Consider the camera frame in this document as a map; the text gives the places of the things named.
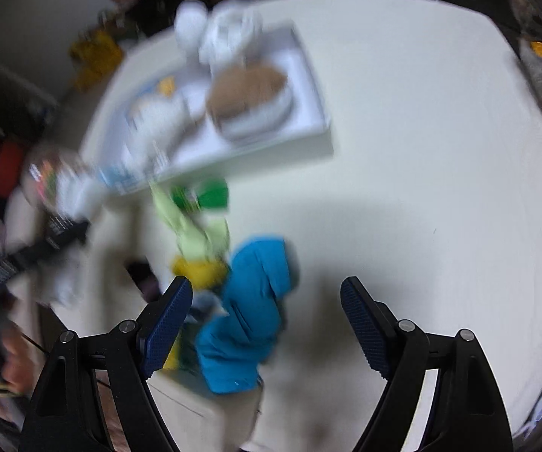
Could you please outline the person's left hand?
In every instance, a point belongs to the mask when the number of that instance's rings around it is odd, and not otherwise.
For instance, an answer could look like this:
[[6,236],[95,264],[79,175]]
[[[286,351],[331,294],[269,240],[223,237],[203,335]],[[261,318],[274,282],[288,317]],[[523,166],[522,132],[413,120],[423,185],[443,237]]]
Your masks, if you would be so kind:
[[31,351],[13,322],[0,334],[0,379],[14,395],[28,395],[34,386]]

